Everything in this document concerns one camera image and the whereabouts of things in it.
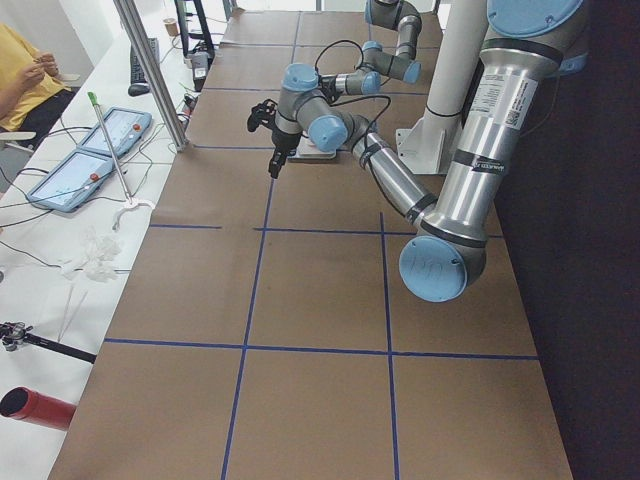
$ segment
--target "person's hand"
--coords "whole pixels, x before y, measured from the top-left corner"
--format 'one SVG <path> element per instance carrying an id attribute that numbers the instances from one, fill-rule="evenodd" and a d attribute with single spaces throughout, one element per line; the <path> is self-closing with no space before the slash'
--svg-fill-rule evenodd
<path id="1" fill-rule="evenodd" d="M 38 52 L 38 55 L 33 59 L 36 63 L 44 67 L 44 71 L 52 77 L 55 77 L 60 73 L 58 71 L 58 64 L 52 53 Z"/>
<path id="2" fill-rule="evenodd" d="M 24 92 L 31 90 L 44 79 L 44 67 L 39 63 L 30 63 L 18 72 L 16 81 Z"/>

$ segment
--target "person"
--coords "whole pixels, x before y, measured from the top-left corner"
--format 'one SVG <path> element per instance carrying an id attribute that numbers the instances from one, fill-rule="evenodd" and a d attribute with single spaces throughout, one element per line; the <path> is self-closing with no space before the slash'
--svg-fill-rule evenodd
<path id="1" fill-rule="evenodd" d="M 58 74 L 52 53 L 0 23 L 0 131 L 35 132 L 23 144 L 38 145 L 74 95 Z"/>

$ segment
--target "black curtain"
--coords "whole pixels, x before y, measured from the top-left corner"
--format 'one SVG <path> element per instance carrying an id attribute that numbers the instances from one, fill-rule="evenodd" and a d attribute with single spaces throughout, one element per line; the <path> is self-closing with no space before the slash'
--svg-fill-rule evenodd
<path id="1" fill-rule="evenodd" d="M 640 2 L 593 1 L 588 66 L 496 198 L 575 480 L 640 479 L 639 63 Z"/>

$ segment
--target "white table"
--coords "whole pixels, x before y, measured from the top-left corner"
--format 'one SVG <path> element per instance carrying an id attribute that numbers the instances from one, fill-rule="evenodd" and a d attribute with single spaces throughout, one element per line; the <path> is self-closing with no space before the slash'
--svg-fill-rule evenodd
<path id="1" fill-rule="evenodd" d="M 164 59 L 161 70 L 174 105 L 178 106 L 186 92 L 185 87 L 193 87 L 191 71 L 183 65 L 182 51 L 172 47 L 162 23 L 156 20 L 148 22 L 145 19 L 147 34 L 160 40 L 160 58 Z M 150 112 L 153 124 L 145 139 L 162 123 L 151 94 L 139 97 L 127 95 L 129 49 L 129 39 L 123 33 L 63 114 L 66 127 L 95 125 L 95 112 L 87 97 L 89 91 L 97 94 L 105 111 L 111 106 L 119 106 Z M 58 128 L 62 128 L 60 122 L 54 127 Z M 80 140 L 84 132 L 78 131 L 73 135 Z M 49 171 L 74 148 L 74 143 L 66 134 L 49 137 L 27 166 Z M 153 160 L 151 168 L 145 157 L 133 155 L 135 151 L 137 145 L 127 156 L 131 160 L 123 166 L 127 184 L 131 190 L 135 190 L 148 171 L 148 177 L 136 196 L 156 202 L 175 156 L 175 148 L 166 128 L 162 128 L 155 141 L 144 149 L 144 153 Z M 40 178 L 40 174 L 25 172 L 15 183 L 28 191 Z M 95 196 L 124 199 L 122 187 L 115 176 L 107 179 Z M 0 200 L 0 207 L 22 202 L 24 197 L 12 187 Z M 120 202 L 95 200 L 72 215 L 50 213 L 32 222 L 5 228 L 0 240 L 49 264 L 61 265 L 82 258 L 86 236 L 91 231 L 98 237 L 112 238 L 122 251 L 111 262 L 117 271 L 116 278 L 98 282 L 87 278 L 84 272 L 73 272 L 65 277 L 58 268 L 45 267 L 26 255 L 0 245 L 0 270 L 5 274 L 4 281 L 0 283 L 0 322 L 33 325 L 35 335 L 54 341 L 58 340 L 64 329 L 61 343 L 97 353 L 151 215 L 148 207 L 126 212 L 121 218 L 119 231 L 113 232 L 113 216 L 121 205 Z M 39 213 L 42 211 L 31 205 L 0 208 L 0 225 L 34 217 Z M 66 321 L 71 320 L 71 323 L 66 326 L 63 325 L 63 317 L 68 300 Z M 14 387 L 24 386 L 77 403 L 91 371 L 91 364 L 26 345 L 12 353 L 0 351 L 0 371 L 1 396 Z M 64 432 L 0 417 L 0 479 L 46 478 L 64 437 Z"/>

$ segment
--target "black cable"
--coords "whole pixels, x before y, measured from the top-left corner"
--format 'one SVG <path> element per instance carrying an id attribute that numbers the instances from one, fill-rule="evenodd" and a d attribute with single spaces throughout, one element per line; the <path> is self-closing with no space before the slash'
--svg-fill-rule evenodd
<path id="1" fill-rule="evenodd" d="M 531 127 L 526 132 L 521 133 L 520 138 L 524 138 L 530 133 L 536 131 L 538 128 L 544 125 L 547 122 L 547 120 L 549 120 L 549 117 L 551 117 L 551 114 L 553 113 L 553 109 L 556 105 L 556 100 L 558 99 L 559 90 L 560 90 L 560 75 L 556 75 L 556 84 L 553 88 L 553 97 L 551 99 L 551 106 L 549 107 L 549 111 L 546 113 L 546 115 L 543 117 L 542 120 L 540 120 L 538 123 L 536 123 L 533 127 Z"/>
<path id="2" fill-rule="evenodd" d="M 226 20 L 218 20 L 217 18 L 211 18 L 211 17 L 204 17 L 204 18 L 206 18 L 207 20 L 211 20 L 213 22 L 224 23 L 225 25 L 229 23 Z"/>
<path id="3" fill-rule="evenodd" d="M 14 186 L 14 187 L 15 187 L 15 188 L 17 188 L 18 190 L 20 190 L 20 188 L 19 188 L 19 187 L 17 187 L 15 184 L 12 184 L 12 186 Z M 40 198 L 40 199 L 38 199 L 38 201 L 37 201 L 37 202 L 41 202 L 42 200 L 51 200 L 52 198 L 62 197 L 62 196 L 64 196 L 64 195 L 69 195 L 70 193 L 80 192 L 80 191 L 82 191 L 82 190 L 84 190 L 84 189 L 86 189 L 86 188 L 87 188 L 87 186 L 86 186 L 86 185 L 83 185 L 82 187 L 76 188 L 75 190 L 69 190 L 68 192 L 56 193 L 55 195 L 51 195 L 51 196 L 49 196 L 49 197 L 43 197 L 43 198 Z M 31 205 L 31 206 L 33 206 L 33 207 L 35 207 L 35 208 L 39 208 L 39 209 L 41 209 L 41 210 L 49 210 L 47 207 L 41 207 L 41 206 L 39 206 L 39 205 L 37 204 L 37 202 L 31 202 L 31 201 L 29 201 L 29 199 L 27 198 L 27 201 L 26 201 L 26 202 L 22 202 L 22 203 L 12 203 L 11 205 L 0 205 L 0 208 L 10 208 L 10 207 L 19 207 L 19 206 L 21 206 L 21 205 Z"/>
<path id="4" fill-rule="evenodd" d="M 42 144 L 45 138 L 52 137 L 59 133 L 66 133 L 67 135 L 71 136 L 71 134 L 69 133 L 71 130 L 91 130 L 91 127 L 65 127 L 65 128 L 59 128 L 58 130 L 52 130 L 49 133 L 47 133 L 45 136 L 41 137 L 40 140 L 38 140 L 38 142 L 33 146 L 33 151 L 35 152 L 38 149 L 38 147 L 40 146 L 40 144 Z M 78 142 L 76 142 L 73 137 L 71 137 L 71 139 L 74 141 L 76 145 L 78 144 Z"/>
<path id="5" fill-rule="evenodd" d="M 28 257 L 33 258 L 34 260 L 40 262 L 41 264 L 43 264 L 45 267 L 51 267 L 51 268 L 62 268 L 62 265 L 54 265 L 54 264 L 50 264 L 45 262 L 44 260 L 39 259 L 38 257 L 36 257 L 35 255 L 31 255 L 29 252 L 25 252 L 24 250 L 20 250 L 18 248 L 12 247 L 11 245 L 3 242 L 2 240 L 0 240 L 0 243 L 2 245 L 4 245 L 5 247 L 7 247 L 9 250 L 13 250 L 14 252 L 18 252 L 18 253 L 22 253 L 23 255 L 26 255 Z"/>
<path id="6" fill-rule="evenodd" d="M 179 36 L 178 37 L 174 37 L 173 40 L 171 40 L 171 48 L 174 48 L 176 50 L 182 50 L 182 46 L 178 46 L 178 40 L 180 40 Z"/>
<path id="7" fill-rule="evenodd" d="M 121 198 L 111 198 L 111 197 L 91 197 L 85 200 L 84 203 L 93 202 L 94 200 L 109 200 L 110 202 L 122 202 Z"/>
<path id="8" fill-rule="evenodd" d="M 14 222 L 14 223 L 7 223 L 6 225 L 0 225 L 0 228 L 6 228 L 6 227 L 13 227 L 15 225 L 21 225 L 23 223 L 27 223 L 27 222 L 31 222 L 32 220 L 36 220 L 40 217 L 43 217 L 49 213 L 53 212 L 53 210 L 47 210 L 43 213 L 41 213 L 40 215 L 36 215 L 35 217 L 31 217 L 31 218 L 27 218 L 26 220 L 20 220 L 19 222 Z"/>
<path id="9" fill-rule="evenodd" d="M 69 133 L 69 129 L 67 128 L 67 126 L 64 124 L 64 122 L 62 121 L 62 115 L 60 115 L 60 125 L 62 125 L 62 128 L 64 129 L 65 132 L 67 132 L 67 135 L 69 135 L 69 138 L 71 139 L 71 141 L 73 143 L 76 144 L 76 146 L 78 146 L 78 142 L 76 142 L 76 139 L 73 138 L 73 135 L 71 135 L 71 133 Z"/>
<path id="10" fill-rule="evenodd" d="M 367 137 L 369 136 L 369 131 L 371 130 L 371 127 L 382 116 L 382 114 L 384 112 L 386 112 L 387 109 L 391 106 L 391 97 L 389 97 L 388 95 L 368 95 L 368 97 L 369 98 L 382 98 L 382 99 L 387 101 L 387 104 L 376 114 L 375 117 L 373 117 L 373 119 L 367 125 L 367 129 L 364 131 L 364 149 L 365 149 L 365 151 L 369 148 L 368 138 Z M 360 100 L 360 99 L 347 100 L 345 102 L 342 102 L 342 103 L 336 104 L 336 105 L 346 105 L 348 103 L 355 103 L 358 100 Z M 384 188 L 382 187 L 382 183 L 380 183 L 380 180 L 378 179 L 378 176 L 376 175 L 376 173 L 375 173 L 375 171 L 373 169 L 373 165 L 371 164 L 371 157 L 368 157 L 365 160 L 364 167 L 366 167 L 367 165 L 369 166 L 369 171 L 371 172 L 371 176 L 373 177 L 373 181 L 376 183 L 376 185 L 378 187 L 378 190 L 380 190 L 380 193 L 382 194 L 384 199 L 391 206 L 391 208 L 393 208 L 398 213 L 398 215 L 400 215 L 401 217 L 404 218 L 404 213 L 402 213 L 398 209 L 398 207 L 395 206 L 395 204 L 391 201 L 391 199 L 387 195 L 387 192 L 385 192 Z"/>
<path id="11" fill-rule="evenodd" d="M 18 187 L 15 183 L 13 183 L 11 180 L 9 180 L 9 178 L 7 177 L 7 175 L 4 173 L 4 170 L 2 169 L 2 167 L 0 166 L 0 174 L 2 175 L 2 178 L 4 178 L 5 182 L 7 182 L 9 185 L 11 185 L 12 187 L 15 187 L 16 189 L 18 189 L 20 191 L 20 193 L 22 193 L 22 195 L 24 195 L 24 198 L 27 198 L 27 192 L 25 192 L 24 190 L 22 190 L 20 187 Z"/>
<path id="12" fill-rule="evenodd" d="M 20 170 L 18 170 L 16 172 L 16 177 L 18 175 L 20 175 L 21 173 L 24 173 L 24 172 L 40 172 L 40 173 L 44 173 L 45 175 L 49 173 L 47 170 L 44 170 L 42 168 L 26 167 L 26 168 L 21 168 Z"/>
<path id="13" fill-rule="evenodd" d="M 364 62 L 364 52 L 362 51 L 362 47 L 360 45 L 358 45 L 356 42 L 354 42 L 353 40 L 347 40 L 347 39 L 343 39 L 343 40 L 337 40 L 333 43 L 330 43 L 329 45 L 327 45 L 326 47 L 324 47 L 322 49 L 322 51 L 318 54 L 318 57 L 316 58 L 316 62 L 313 64 L 313 68 L 315 69 L 315 71 L 318 71 L 318 62 L 320 62 L 320 59 L 322 58 L 322 55 L 324 55 L 324 53 L 329 50 L 332 47 L 335 47 L 336 45 L 340 44 L 340 43 L 348 43 L 350 45 L 355 46 L 358 51 L 360 52 L 360 62 L 358 62 L 357 65 L 355 65 L 353 68 L 354 69 L 358 69 L 360 68 L 360 66 L 362 65 L 362 63 Z"/>
<path id="14" fill-rule="evenodd" d="M 145 140 L 145 142 L 141 143 L 138 146 L 138 152 L 136 153 L 136 155 L 140 154 L 144 158 L 149 160 L 149 166 L 147 167 L 147 170 L 144 172 L 144 175 L 142 176 L 142 180 L 140 180 L 140 183 L 138 184 L 138 187 L 133 192 L 132 195 L 134 195 L 134 196 L 138 193 L 138 191 L 140 191 L 142 186 L 146 183 L 147 178 L 149 177 L 149 171 L 151 170 L 151 167 L 153 167 L 153 165 L 154 165 L 153 159 L 149 155 L 144 153 L 142 150 L 147 148 L 149 145 L 151 145 L 152 142 L 154 142 L 156 140 L 156 137 L 160 134 L 160 132 L 162 131 L 163 127 L 164 127 L 164 123 L 158 124 L 156 126 L 155 130 L 151 133 L 151 136 L 147 140 Z"/>

